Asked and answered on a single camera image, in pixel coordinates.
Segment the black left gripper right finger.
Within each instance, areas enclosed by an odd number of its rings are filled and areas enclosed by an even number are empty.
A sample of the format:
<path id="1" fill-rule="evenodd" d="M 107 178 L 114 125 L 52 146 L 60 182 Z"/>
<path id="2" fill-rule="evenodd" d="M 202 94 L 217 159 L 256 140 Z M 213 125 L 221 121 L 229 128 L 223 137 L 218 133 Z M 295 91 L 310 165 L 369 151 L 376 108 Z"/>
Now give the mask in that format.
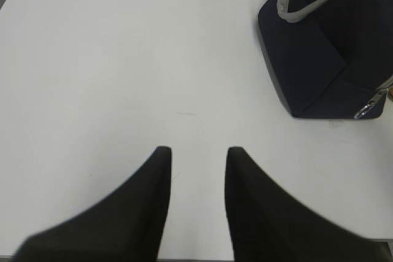
<path id="1" fill-rule="evenodd" d="M 392 261 L 387 242 L 355 235 L 298 202 L 242 147 L 230 147 L 225 210 L 235 261 Z"/>

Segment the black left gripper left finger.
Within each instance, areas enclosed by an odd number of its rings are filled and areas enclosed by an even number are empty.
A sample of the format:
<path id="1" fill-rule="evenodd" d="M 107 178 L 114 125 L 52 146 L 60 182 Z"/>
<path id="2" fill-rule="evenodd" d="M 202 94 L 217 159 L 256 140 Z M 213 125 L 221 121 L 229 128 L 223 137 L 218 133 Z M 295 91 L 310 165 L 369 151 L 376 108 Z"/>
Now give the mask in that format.
<path id="1" fill-rule="evenodd" d="M 12 261 L 156 261 L 171 195 L 172 150 L 157 147 L 85 212 L 27 238 Z"/>

